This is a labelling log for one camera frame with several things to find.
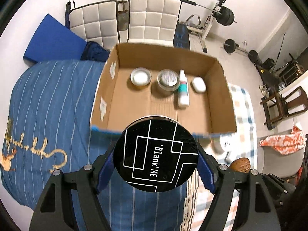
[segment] black round compact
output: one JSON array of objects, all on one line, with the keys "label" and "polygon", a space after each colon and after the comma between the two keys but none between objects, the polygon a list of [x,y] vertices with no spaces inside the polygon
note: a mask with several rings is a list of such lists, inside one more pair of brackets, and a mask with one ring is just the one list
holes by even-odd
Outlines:
[{"label": "black round compact", "polygon": [[178,122],[147,116],[129,125],[118,140],[113,162],[131,186],[164,192],[188,180],[198,163],[193,136]]}]

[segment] orange patterned cloth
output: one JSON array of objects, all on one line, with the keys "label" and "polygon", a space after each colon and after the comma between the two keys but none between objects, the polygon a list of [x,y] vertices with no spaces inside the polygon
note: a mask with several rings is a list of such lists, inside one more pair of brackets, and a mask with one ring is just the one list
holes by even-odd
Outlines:
[{"label": "orange patterned cloth", "polygon": [[290,135],[269,136],[260,142],[260,146],[271,146],[282,155],[293,154],[305,145],[305,135],[297,126],[293,127]]}]

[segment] checkered cloth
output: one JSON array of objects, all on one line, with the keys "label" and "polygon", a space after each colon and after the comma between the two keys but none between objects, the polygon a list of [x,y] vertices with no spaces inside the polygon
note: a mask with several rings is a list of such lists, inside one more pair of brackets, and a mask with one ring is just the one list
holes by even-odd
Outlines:
[{"label": "checkered cloth", "polygon": [[[235,134],[240,140],[238,143],[237,158],[247,157],[250,160],[251,168],[256,169],[258,147],[257,130],[249,93],[247,90],[232,84],[229,84],[229,90],[232,95],[238,130]],[[226,164],[224,160],[225,154],[216,155],[212,153],[212,155],[214,155],[219,164]],[[232,229],[238,207],[238,196],[238,191],[234,190],[224,231],[231,231]],[[211,205],[213,197],[214,195],[204,188],[198,172],[195,171],[192,177],[188,180],[187,197],[184,205],[184,220],[181,225],[181,231],[199,230]]]}]

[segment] open cardboard box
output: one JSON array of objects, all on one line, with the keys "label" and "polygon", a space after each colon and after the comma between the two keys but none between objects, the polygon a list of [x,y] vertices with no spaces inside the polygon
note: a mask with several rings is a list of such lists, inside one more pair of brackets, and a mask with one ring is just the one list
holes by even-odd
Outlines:
[{"label": "open cardboard box", "polygon": [[[151,71],[149,86],[140,89],[130,81],[133,69]],[[188,79],[190,106],[178,108],[177,92],[165,97],[158,90],[157,74],[171,69],[184,70]],[[195,76],[206,84],[198,94],[191,85]],[[224,71],[216,58],[186,49],[149,44],[115,46],[98,81],[90,128],[104,133],[120,134],[129,124],[148,115],[163,115],[178,121],[193,136],[216,136],[236,132],[231,94]]]}]

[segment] white sticker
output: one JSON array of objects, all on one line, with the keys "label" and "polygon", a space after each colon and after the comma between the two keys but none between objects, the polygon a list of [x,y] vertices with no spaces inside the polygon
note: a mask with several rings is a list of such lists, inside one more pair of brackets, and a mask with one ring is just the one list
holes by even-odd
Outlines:
[{"label": "white sticker", "polygon": [[115,73],[116,73],[116,62],[112,63],[110,65],[110,69],[109,69],[109,72],[110,72],[110,75],[111,75],[111,78],[114,79],[115,77]]},{"label": "white sticker", "polygon": [[100,120],[103,121],[104,120],[104,116],[106,114],[106,110],[107,110],[107,103],[104,101],[103,98],[101,98],[100,100]]}]

